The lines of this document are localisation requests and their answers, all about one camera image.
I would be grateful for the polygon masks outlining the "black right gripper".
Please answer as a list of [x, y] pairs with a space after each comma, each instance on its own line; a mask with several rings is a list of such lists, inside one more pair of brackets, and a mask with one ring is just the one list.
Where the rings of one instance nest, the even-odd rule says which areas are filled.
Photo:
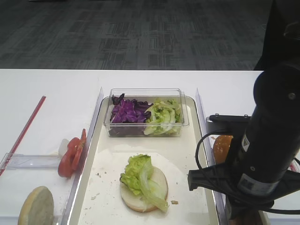
[[286, 170], [280, 181], [263, 183], [243, 173], [237, 182], [233, 183], [233, 172], [229, 163], [221, 163], [202, 168], [199, 161], [199, 149], [202, 142], [213, 132], [205, 134], [197, 143], [195, 161], [197, 170], [188, 172], [187, 180], [190, 191], [203, 187], [222, 194], [231, 200], [231, 213], [235, 217], [245, 209], [256, 209], [273, 214], [298, 215], [299, 210], [273, 209], [274, 201], [300, 190], [300, 174]]

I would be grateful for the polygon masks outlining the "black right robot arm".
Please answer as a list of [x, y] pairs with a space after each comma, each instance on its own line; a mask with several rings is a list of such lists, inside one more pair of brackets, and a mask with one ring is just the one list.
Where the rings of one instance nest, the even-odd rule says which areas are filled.
[[289, 170], [300, 149], [300, 3], [275, 0], [256, 69], [251, 116], [211, 115], [208, 135], [230, 135], [223, 163], [188, 173], [190, 190], [204, 187], [226, 195], [226, 213], [235, 219], [248, 210], [277, 210], [274, 201], [300, 189]]

